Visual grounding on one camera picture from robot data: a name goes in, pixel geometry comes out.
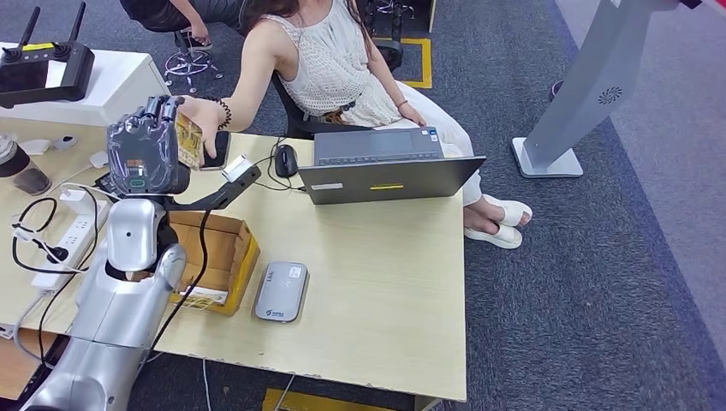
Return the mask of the person's right hand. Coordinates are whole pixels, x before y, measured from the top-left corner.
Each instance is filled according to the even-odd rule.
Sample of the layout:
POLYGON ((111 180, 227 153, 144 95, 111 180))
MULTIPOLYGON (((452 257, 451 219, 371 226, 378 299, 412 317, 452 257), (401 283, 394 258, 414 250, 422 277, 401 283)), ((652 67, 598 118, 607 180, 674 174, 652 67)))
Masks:
POLYGON ((223 99, 195 98, 184 95, 179 111, 188 117, 201 130, 201 143, 210 158, 217 157, 216 138, 219 129, 230 122, 229 106, 223 99))

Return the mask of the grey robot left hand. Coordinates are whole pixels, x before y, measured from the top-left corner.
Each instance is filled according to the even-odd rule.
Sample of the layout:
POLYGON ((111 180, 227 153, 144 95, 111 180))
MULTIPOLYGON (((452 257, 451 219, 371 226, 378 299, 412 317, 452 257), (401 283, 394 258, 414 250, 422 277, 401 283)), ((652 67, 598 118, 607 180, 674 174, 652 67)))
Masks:
POLYGON ((181 96, 152 96, 106 129, 110 177, 125 195, 181 194, 190 169, 180 162, 176 115, 181 96))

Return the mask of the person's left hand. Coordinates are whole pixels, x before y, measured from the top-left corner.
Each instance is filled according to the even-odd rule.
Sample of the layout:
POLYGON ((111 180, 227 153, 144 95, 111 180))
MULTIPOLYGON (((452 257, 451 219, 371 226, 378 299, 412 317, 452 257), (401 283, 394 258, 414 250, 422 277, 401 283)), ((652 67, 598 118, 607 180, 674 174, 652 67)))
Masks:
POLYGON ((398 104, 397 109, 402 117, 416 123, 420 127, 426 126, 426 122, 423 116, 407 100, 404 100, 402 103, 398 104))

